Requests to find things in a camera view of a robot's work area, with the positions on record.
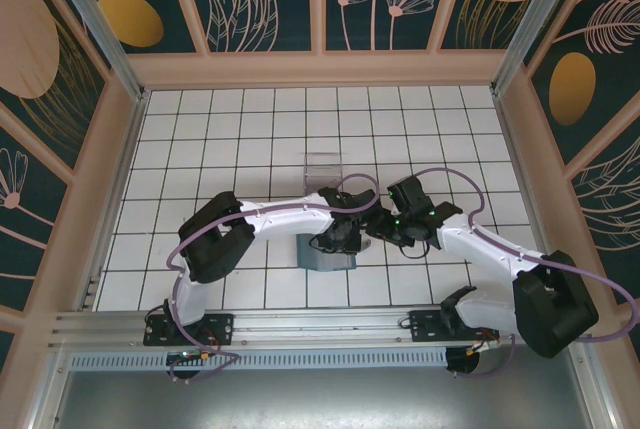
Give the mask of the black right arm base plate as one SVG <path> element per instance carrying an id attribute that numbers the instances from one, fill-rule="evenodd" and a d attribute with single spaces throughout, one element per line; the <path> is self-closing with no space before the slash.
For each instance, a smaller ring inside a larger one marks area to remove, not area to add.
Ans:
<path id="1" fill-rule="evenodd" d="M 499 332 L 465 325 L 459 316 L 443 315 L 440 310 L 413 310 L 408 313 L 409 330 L 413 342 L 458 342 L 498 340 Z"/>

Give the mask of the aluminium frame post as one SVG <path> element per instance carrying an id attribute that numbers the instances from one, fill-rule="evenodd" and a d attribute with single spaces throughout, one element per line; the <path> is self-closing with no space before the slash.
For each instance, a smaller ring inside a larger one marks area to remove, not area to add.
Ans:
<path id="1" fill-rule="evenodd" d="M 531 0 L 493 76 L 490 87 L 492 95 L 496 98 L 500 98 L 512 82 L 536 37 L 544 31 L 546 23 L 551 20 L 551 13 L 558 5 L 558 1 Z"/>
<path id="2" fill-rule="evenodd" d="M 72 2 L 86 21 L 88 29 L 127 92 L 134 100 L 140 101 L 144 95 L 144 86 L 135 75 L 122 45 L 111 30 L 97 0 L 72 0 Z"/>

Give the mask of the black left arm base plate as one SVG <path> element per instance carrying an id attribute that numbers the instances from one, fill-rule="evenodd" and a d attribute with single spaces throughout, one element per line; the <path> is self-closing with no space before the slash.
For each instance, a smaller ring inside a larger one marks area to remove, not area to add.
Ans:
<path id="1" fill-rule="evenodd" d="M 231 344 L 234 329 L 232 314 L 206 314 L 200 321 L 185 326 L 189 336 L 203 345 L 221 346 Z M 166 314 L 155 314 L 147 318 L 142 343 L 144 346 L 171 347 L 190 344 Z"/>

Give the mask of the grey metal sheet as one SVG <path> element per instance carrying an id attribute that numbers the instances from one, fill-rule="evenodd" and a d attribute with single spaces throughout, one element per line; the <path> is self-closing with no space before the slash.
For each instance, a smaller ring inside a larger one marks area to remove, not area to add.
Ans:
<path id="1" fill-rule="evenodd" d="M 436 368 L 75 372 L 37 429 L 618 429 L 564 364 L 484 380 Z"/>

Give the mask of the teal card holder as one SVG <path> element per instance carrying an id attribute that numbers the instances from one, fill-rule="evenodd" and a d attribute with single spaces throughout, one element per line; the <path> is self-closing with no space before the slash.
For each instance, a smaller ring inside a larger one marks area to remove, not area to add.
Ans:
<path id="1" fill-rule="evenodd" d="M 311 244 L 312 239 L 313 235 L 311 234 L 298 234 L 296 236 L 297 267 L 316 272 L 333 272 L 322 270 L 323 255 L 328 253 L 323 253 L 313 247 Z"/>

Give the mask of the aluminium mounting rail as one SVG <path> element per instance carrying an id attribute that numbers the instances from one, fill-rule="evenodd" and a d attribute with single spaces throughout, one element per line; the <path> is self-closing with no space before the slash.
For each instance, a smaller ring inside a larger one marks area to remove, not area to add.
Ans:
<path id="1" fill-rule="evenodd" d="M 413 308 L 333 308 L 237 310 L 233 313 L 231 352 L 242 350 L 374 348 L 408 346 L 409 330 L 400 321 Z M 55 316 L 50 349 L 140 349 L 143 311 L 66 312 Z"/>

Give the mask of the clear acrylic card stand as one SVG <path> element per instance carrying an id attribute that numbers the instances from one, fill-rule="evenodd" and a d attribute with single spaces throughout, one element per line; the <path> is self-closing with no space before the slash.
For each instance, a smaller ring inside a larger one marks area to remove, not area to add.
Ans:
<path id="1" fill-rule="evenodd" d="M 335 187 L 343 178 L 342 156 L 338 152 L 308 152 L 303 168 L 305 195 L 323 187 Z"/>

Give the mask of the small circuit board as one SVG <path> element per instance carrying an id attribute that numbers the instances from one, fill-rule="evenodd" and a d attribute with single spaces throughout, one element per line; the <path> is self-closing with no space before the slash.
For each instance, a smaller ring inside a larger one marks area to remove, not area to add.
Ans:
<path id="1" fill-rule="evenodd" d="M 205 361 L 212 356 L 211 352 L 201 351 L 199 349 L 189 351 L 169 352 L 166 356 L 165 364 L 167 366 L 202 366 Z"/>

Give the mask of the pinkish grey card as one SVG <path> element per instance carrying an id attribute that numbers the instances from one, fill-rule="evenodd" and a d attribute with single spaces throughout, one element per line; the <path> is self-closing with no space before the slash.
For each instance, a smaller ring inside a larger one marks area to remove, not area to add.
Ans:
<path id="1" fill-rule="evenodd" d="M 356 267 L 356 257 L 348 254 L 324 254 L 323 271 L 344 271 Z"/>

